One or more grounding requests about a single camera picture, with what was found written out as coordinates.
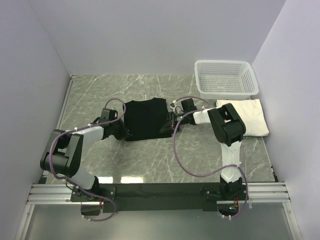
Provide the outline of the black t shirt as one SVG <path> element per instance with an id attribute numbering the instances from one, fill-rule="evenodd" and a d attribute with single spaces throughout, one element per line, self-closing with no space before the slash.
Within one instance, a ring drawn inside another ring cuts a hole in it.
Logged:
<path id="1" fill-rule="evenodd" d="M 161 133 L 168 117 L 167 101 L 154 97 L 149 100 L 131 100 L 125 104 L 124 125 L 128 129 L 127 142 L 170 138 L 172 132 Z"/>

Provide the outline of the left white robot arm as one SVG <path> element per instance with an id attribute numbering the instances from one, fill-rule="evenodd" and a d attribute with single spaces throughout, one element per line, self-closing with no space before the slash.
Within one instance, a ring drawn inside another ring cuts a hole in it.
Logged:
<path id="1" fill-rule="evenodd" d="M 52 131 L 40 160 L 40 167 L 50 172 L 50 153 L 52 166 L 60 178 L 68 178 L 82 188 L 82 195 L 88 201 L 100 195 L 100 184 L 96 176 L 81 167 L 83 147 L 114 136 L 123 140 L 129 136 L 124 122 L 114 109 L 103 108 L 88 128 L 74 132 L 55 129 Z"/>

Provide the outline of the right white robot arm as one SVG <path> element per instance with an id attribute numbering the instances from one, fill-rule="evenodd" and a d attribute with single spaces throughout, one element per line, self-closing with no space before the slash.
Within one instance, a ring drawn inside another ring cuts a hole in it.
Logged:
<path id="1" fill-rule="evenodd" d="M 215 171 L 220 172 L 219 195 L 226 200 L 232 199 L 241 192 L 246 179 L 240 169 L 245 123 L 231 103 L 200 110 L 194 105 L 193 99 L 188 98 L 181 105 L 183 112 L 169 112 L 162 129 L 171 131 L 175 138 L 181 125 L 210 124 L 221 147 L 222 167 Z"/>

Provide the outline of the white perforated plastic basket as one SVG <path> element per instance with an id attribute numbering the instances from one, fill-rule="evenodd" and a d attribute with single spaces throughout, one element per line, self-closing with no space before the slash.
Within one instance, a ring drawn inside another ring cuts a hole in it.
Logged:
<path id="1" fill-rule="evenodd" d="M 259 93 L 252 66 L 236 60 L 198 60 L 194 76 L 200 97 L 206 100 L 246 100 Z"/>

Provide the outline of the folded white t shirt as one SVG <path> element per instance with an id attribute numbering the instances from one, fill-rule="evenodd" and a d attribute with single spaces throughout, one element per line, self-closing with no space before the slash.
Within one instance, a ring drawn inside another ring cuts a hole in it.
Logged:
<path id="1" fill-rule="evenodd" d="M 217 100 L 216 106 L 232 104 L 238 115 L 245 124 L 246 132 L 244 136 L 266 137 L 269 129 L 265 121 L 263 108 L 259 99 L 246 100 Z"/>

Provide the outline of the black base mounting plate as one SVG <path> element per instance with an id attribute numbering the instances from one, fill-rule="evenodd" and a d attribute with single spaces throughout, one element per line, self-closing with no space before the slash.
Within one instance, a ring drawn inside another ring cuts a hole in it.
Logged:
<path id="1" fill-rule="evenodd" d="M 247 187 L 242 185 L 239 194 L 228 199 L 219 195 L 218 182 L 191 183 L 105 183 L 100 193 L 109 200 L 100 200 L 74 188 L 70 197 L 73 203 L 98 204 L 103 213 L 116 211 L 166 211 L 202 210 L 218 211 L 220 201 L 236 203 L 247 197 Z"/>

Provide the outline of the aluminium left side rail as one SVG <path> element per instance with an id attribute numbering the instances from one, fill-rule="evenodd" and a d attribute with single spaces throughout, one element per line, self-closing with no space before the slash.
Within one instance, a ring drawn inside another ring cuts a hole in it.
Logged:
<path id="1" fill-rule="evenodd" d="M 86 79 L 84 80 L 84 84 L 85 86 L 83 86 L 83 80 L 81 79 L 81 75 L 72 74 L 70 76 L 70 80 L 67 85 L 67 90 L 63 97 L 61 111 L 58 116 L 58 121 L 56 125 L 57 129 L 70 125 L 69 123 L 66 123 L 66 122 L 70 122 L 69 118 L 71 117 L 71 114 L 77 108 L 77 105 L 81 101 L 83 94 L 86 94 L 86 91 L 87 91 Z"/>

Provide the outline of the aluminium front frame rail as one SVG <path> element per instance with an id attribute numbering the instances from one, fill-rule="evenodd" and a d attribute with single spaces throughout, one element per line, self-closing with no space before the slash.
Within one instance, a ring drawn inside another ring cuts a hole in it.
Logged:
<path id="1" fill-rule="evenodd" d="M 192 200 L 213 201 L 226 204 L 245 200 L 252 203 L 288 203 L 290 196 L 283 182 L 250 182 L 242 185 L 239 192 L 222 196 L 219 183 L 105 183 L 101 185 L 102 196 L 120 205 L 123 201 L 160 203 L 177 201 L 191 203 Z M 74 187 L 62 184 L 34 184 L 27 198 L 29 205 L 89 204 L 101 202 Z"/>

